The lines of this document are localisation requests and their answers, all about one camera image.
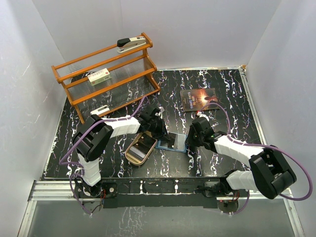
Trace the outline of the blue leather card holder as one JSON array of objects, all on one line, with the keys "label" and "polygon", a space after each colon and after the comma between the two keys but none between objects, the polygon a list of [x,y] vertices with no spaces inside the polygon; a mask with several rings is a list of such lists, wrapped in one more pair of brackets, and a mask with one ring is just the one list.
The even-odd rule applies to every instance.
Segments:
[{"label": "blue leather card holder", "polygon": [[173,132],[169,132],[168,135],[169,135],[170,140],[169,141],[158,140],[155,148],[161,149],[161,150],[185,153],[187,150],[187,145],[186,145],[187,135],[173,133]]}]

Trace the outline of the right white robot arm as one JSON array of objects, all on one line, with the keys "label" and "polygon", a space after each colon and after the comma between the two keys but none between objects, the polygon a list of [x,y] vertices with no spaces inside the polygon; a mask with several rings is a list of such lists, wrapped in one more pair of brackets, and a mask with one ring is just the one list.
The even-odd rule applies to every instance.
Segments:
[{"label": "right white robot arm", "polygon": [[297,181],[285,157],[275,147],[251,146],[222,131],[214,132],[205,117],[192,121],[186,143],[234,158],[250,168],[250,171],[230,171],[221,178],[220,190],[226,196],[237,190],[253,190],[274,199]]}]

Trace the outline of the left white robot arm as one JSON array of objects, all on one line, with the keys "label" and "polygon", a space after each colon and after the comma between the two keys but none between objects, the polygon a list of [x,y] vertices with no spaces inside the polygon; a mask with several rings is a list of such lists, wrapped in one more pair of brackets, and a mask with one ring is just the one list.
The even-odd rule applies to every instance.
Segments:
[{"label": "left white robot arm", "polygon": [[152,138],[169,142],[171,140],[163,119],[163,107],[147,106],[138,115],[103,119],[91,115],[83,128],[73,137],[73,144],[83,168],[84,190],[91,197],[101,194],[102,185],[99,157],[111,138],[149,132]]}]

